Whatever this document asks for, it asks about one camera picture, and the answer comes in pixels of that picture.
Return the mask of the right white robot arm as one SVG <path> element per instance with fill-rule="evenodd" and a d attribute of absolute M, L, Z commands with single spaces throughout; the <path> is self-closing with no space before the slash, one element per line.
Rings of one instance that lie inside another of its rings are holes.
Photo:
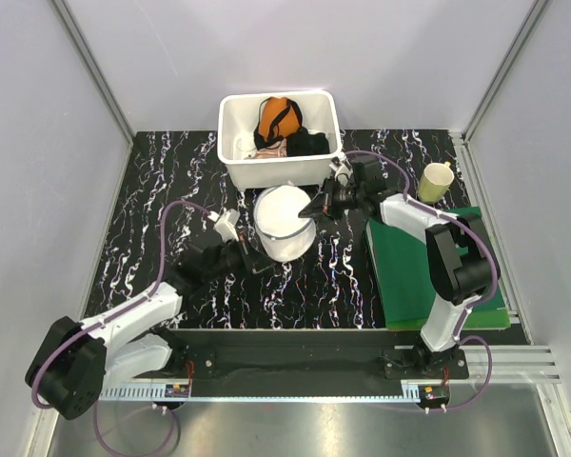
<path fill-rule="evenodd" d="M 433 209 L 390 187 L 375 155 L 336 159 L 331 169 L 300 217 L 337 220 L 345 211 L 359 209 L 424 244 L 435 298 L 400 366 L 428 378 L 438 375 L 462 344 L 469 315 L 497 291 L 500 268 L 482 217 Z"/>

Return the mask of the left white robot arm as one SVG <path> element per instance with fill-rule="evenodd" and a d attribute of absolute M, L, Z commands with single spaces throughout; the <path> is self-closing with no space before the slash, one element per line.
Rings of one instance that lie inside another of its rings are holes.
<path fill-rule="evenodd" d="M 55 321 L 37 350 L 25 382 L 31 400 L 73 420 L 105 390 L 148 372 L 167 377 L 191 371 L 187 343 L 161 323 L 182 313 L 189 300 L 229 274 L 258 274 L 273 260 L 245 237 L 189 248 L 148 288 L 82 321 Z"/>

